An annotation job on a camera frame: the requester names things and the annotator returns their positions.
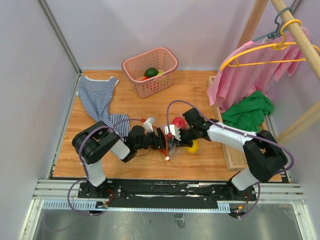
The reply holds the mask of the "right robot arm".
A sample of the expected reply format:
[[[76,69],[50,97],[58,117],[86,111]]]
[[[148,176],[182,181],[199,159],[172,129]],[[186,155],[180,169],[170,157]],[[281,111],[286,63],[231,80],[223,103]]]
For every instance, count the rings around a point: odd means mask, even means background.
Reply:
[[[194,140],[205,139],[244,153],[247,167],[234,175],[226,188],[227,196],[232,200],[240,199],[245,189],[253,184],[268,182],[288,163],[283,150],[267,130],[246,132],[228,127],[215,119],[205,120],[195,108],[182,116],[189,128],[179,131],[179,145],[190,147]]]

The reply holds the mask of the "clear zip top bag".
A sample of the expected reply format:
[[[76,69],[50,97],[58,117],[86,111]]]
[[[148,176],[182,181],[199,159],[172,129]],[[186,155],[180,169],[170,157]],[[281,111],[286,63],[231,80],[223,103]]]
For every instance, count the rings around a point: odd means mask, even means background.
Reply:
[[[165,139],[167,140],[167,145],[166,145],[166,150],[160,149],[159,151],[164,154],[164,159],[167,162],[170,162],[174,157],[181,155],[182,153],[188,153],[183,146],[178,146],[178,140],[176,140],[174,137],[173,138],[167,137],[167,135],[165,134],[164,128],[162,129],[162,131],[165,135]],[[199,151],[193,155],[200,154],[201,152],[202,150],[199,143]]]

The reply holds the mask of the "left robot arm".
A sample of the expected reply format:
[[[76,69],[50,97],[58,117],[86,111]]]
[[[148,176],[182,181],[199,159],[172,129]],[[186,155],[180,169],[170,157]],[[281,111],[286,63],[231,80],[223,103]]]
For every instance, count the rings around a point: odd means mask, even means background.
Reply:
[[[169,150],[166,135],[159,127],[146,132],[143,126],[135,125],[125,138],[121,138],[102,121],[78,133],[71,144],[83,165],[89,191],[96,198],[107,193],[107,177],[102,167],[102,158],[108,152],[127,163],[141,149],[161,150],[165,154]]]

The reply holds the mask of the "fake red-yellow mango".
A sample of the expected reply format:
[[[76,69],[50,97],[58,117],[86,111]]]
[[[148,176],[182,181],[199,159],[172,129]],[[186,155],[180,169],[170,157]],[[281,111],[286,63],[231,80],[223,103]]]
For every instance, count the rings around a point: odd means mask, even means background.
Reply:
[[[145,80],[148,80],[148,79],[150,79],[151,77],[150,76],[143,76],[142,78],[141,78],[141,81],[145,81]]]

